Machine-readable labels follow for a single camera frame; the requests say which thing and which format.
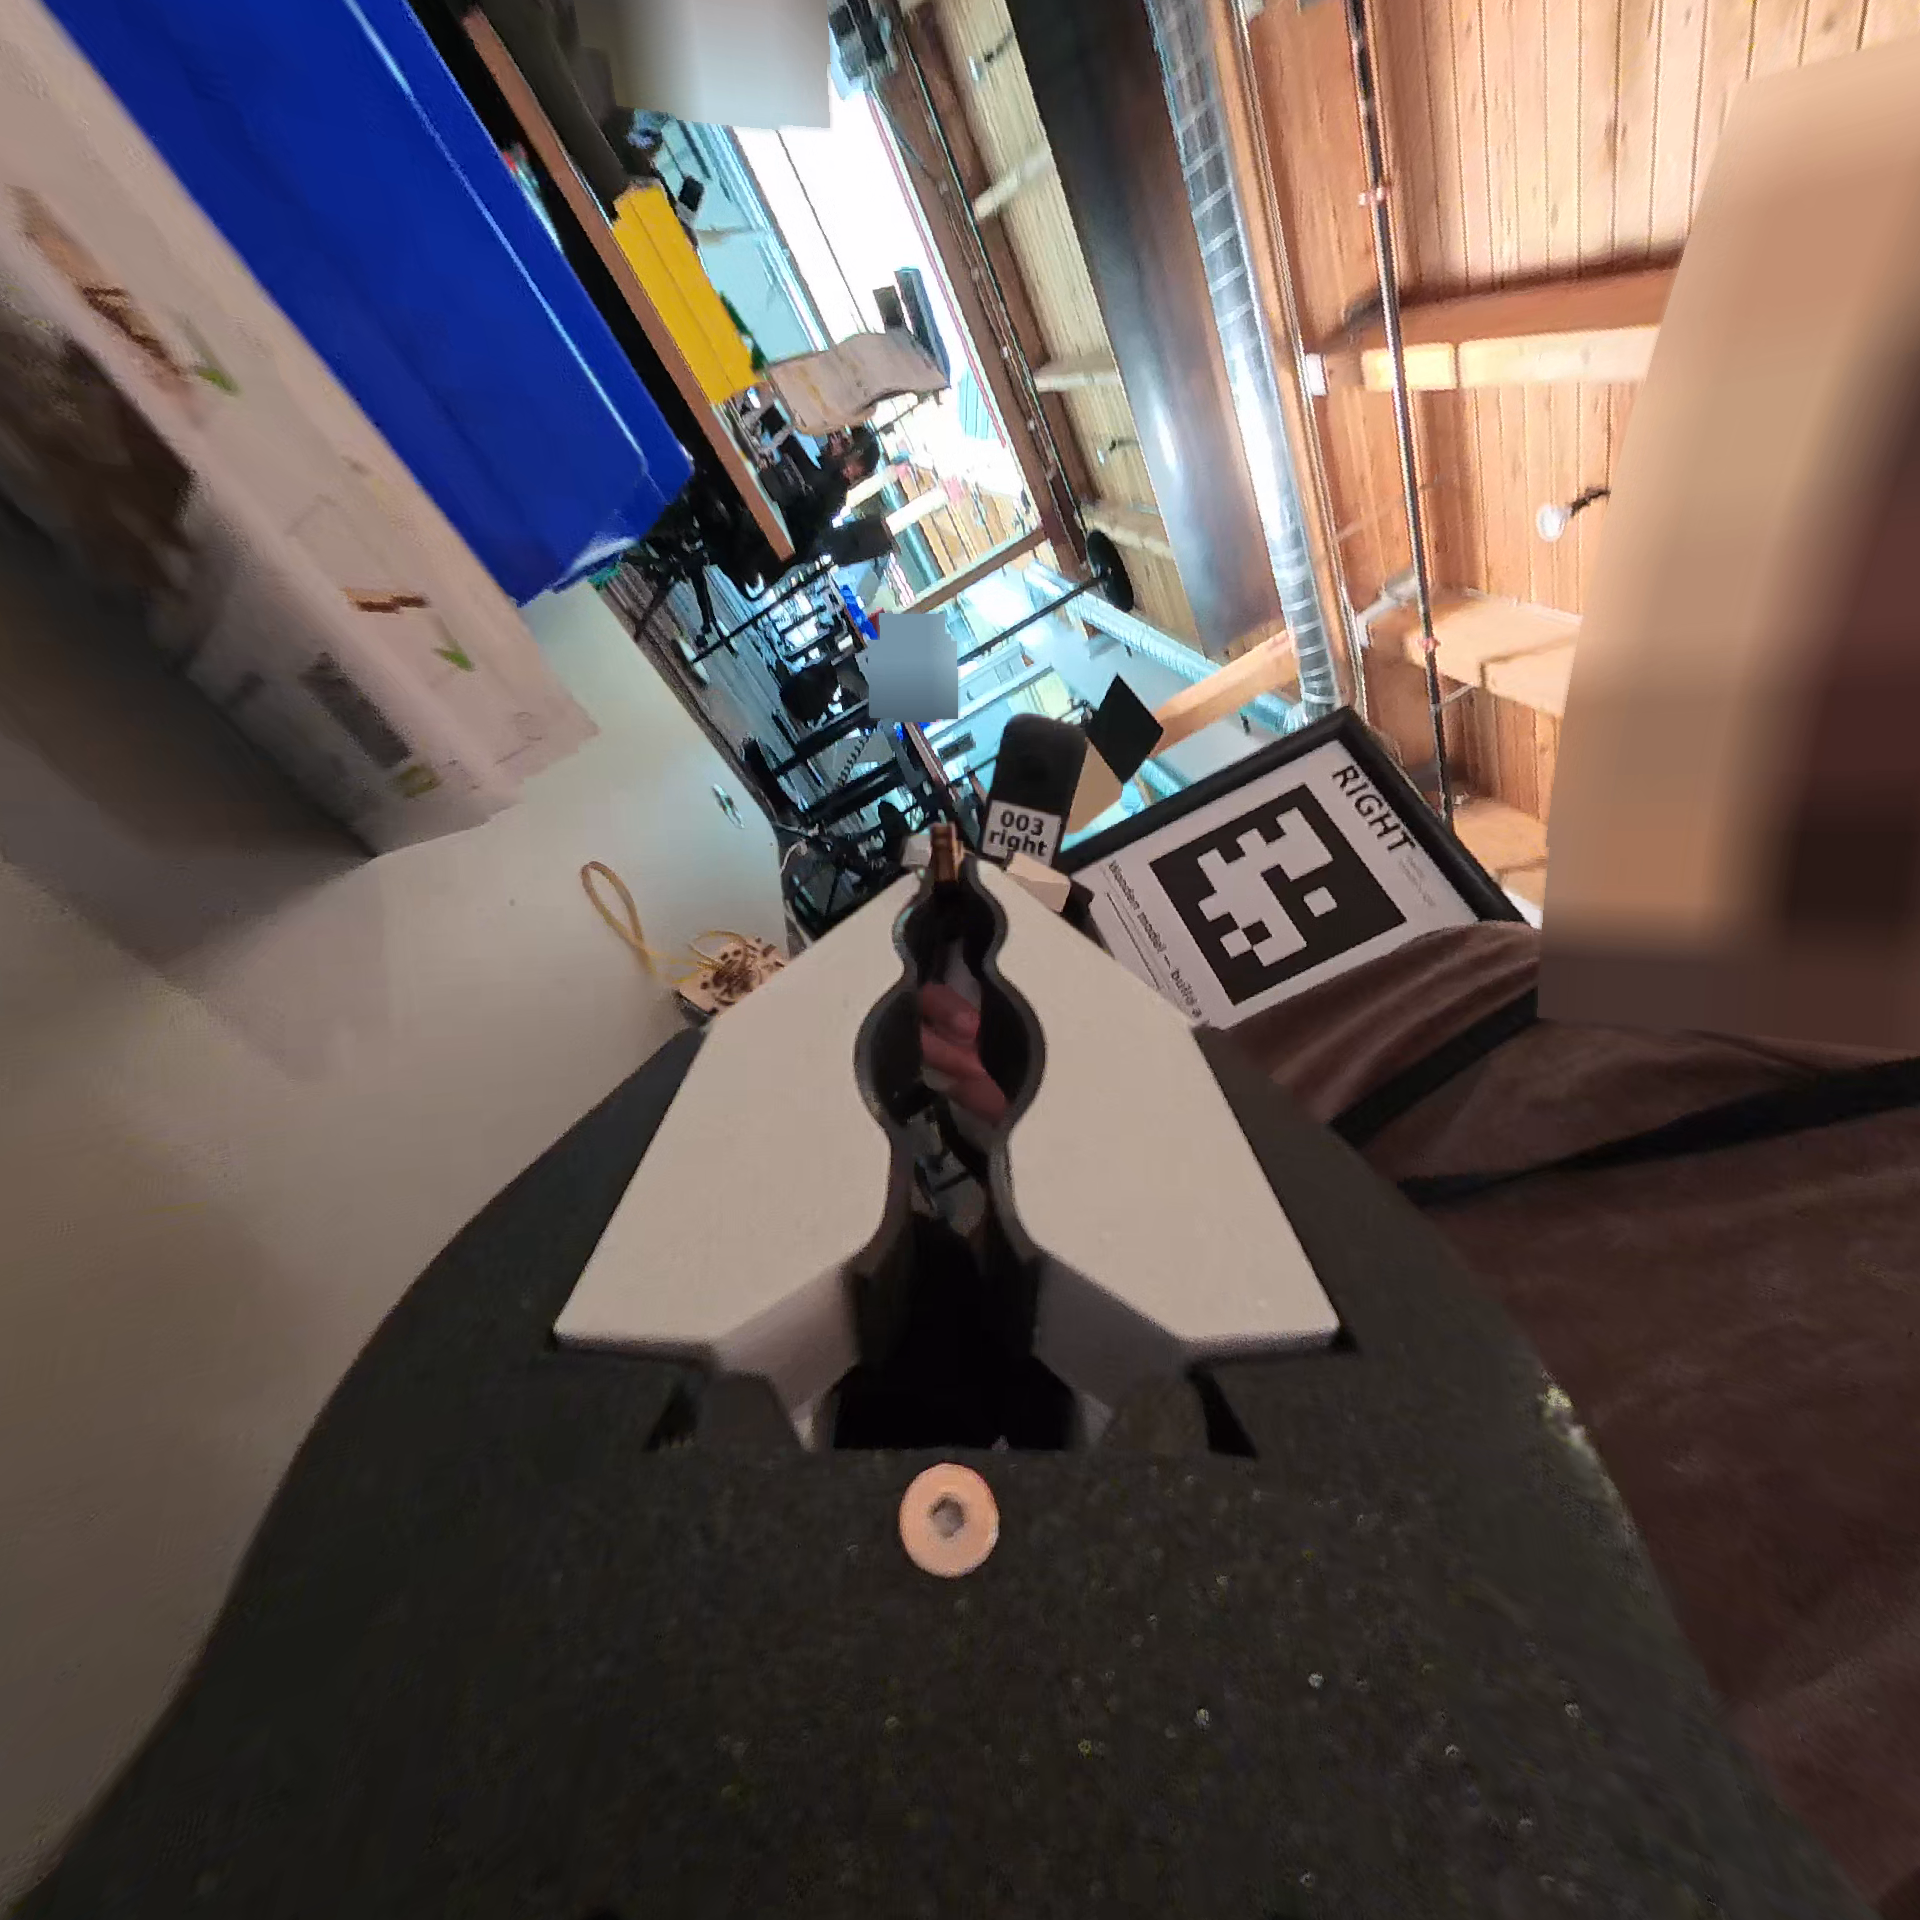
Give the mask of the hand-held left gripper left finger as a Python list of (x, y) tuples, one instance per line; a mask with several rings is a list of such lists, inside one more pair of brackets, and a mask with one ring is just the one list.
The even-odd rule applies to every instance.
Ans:
[(765, 1380), (805, 1442), (857, 1364), (851, 1276), (893, 1196), (857, 1042), (904, 980), (906, 875), (700, 1035), (556, 1339)]

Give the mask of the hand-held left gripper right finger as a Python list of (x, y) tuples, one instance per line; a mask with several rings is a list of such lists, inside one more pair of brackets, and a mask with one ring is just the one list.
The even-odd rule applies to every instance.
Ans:
[(989, 930), (944, 986), (977, 1004), (1009, 1111), (963, 1116), (1065, 1436), (1096, 1442), (1131, 1393), (1196, 1369), (1328, 1353), (1338, 1310), (1201, 1031), (1004, 869), (968, 861), (964, 884)]

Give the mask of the round wooden model gear part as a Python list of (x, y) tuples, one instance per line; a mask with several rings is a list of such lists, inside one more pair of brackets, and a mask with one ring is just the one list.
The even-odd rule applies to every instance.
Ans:
[(677, 980), (680, 1001), (704, 1022), (753, 997), (787, 966), (787, 956), (760, 938), (708, 930), (693, 940)]

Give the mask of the person's right hand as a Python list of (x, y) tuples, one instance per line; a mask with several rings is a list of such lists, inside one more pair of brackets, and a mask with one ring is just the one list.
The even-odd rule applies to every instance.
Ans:
[(920, 1053), (932, 1090), (987, 1126), (1004, 1122), (1005, 1093), (987, 1073), (981, 1052), (977, 1004), (947, 982), (920, 987)]

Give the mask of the black framed marker sign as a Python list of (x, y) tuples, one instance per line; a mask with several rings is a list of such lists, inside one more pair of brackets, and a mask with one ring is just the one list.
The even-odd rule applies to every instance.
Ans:
[(1191, 1023), (1232, 1028), (1517, 901), (1338, 711), (1060, 852), (1083, 930)]

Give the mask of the yellow rubber band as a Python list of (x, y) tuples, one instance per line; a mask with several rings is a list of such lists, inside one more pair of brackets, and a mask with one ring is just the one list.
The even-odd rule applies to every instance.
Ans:
[(695, 949), (660, 949), (651, 945), (633, 890), (611, 863), (587, 859), (578, 869), (578, 881), (595, 916), (650, 978), (682, 993), (704, 970), (704, 958)]

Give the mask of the yellow plastic bins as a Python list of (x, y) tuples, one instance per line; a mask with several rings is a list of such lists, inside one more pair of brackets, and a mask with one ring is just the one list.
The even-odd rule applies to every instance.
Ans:
[(660, 182), (632, 182), (616, 203), (616, 245), (713, 404), (755, 383), (753, 348), (713, 286)]

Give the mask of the person's brown sweater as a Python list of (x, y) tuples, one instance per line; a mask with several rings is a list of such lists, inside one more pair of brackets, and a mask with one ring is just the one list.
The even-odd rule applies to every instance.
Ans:
[(1425, 935), (1232, 1031), (1448, 1234), (1588, 1429), (1769, 1782), (1915, 1916), (1917, 1131), (1858, 1046), (1538, 1014), (1541, 935)]

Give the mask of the long wooden workbench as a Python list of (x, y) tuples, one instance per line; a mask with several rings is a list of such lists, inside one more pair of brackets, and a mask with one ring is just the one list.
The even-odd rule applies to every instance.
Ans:
[(560, 251), (693, 460), (689, 501), (722, 510), (741, 553), (765, 561), (764, 578), (776, 581), (793, 564), (796, 546), (730, 417), (706, 398), (665, 314), (623, 251), (603, 203), (575, 166), (511, 46), (477, 5), (460, 5), (460, 22), (468, 68), (487, 74), (477, 95), (493, 106), (493, 114), (511, 119), (548, 189), (544, 203)]

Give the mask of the blue plastic bin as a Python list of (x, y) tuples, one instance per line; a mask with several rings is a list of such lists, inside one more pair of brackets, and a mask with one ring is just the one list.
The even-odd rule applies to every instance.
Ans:
[(519, 605), (691, 457), (401, 2), (53, 2), (187, 194)]

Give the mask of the open instruction booklet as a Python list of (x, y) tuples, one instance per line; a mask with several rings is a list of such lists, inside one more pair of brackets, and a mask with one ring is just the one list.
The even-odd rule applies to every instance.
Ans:
[(47, 5), (3, 7), (5, 501), (376, 852), (600, 730)]

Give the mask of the silver ventilation duct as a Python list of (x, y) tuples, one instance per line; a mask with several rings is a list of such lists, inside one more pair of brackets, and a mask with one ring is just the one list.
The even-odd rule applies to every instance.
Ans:
[(1299, 707), (1354, 705), (1349, 602), (1313, 435), (1241, 5), (1148, 5), (1241, 455), (1296, 643)]

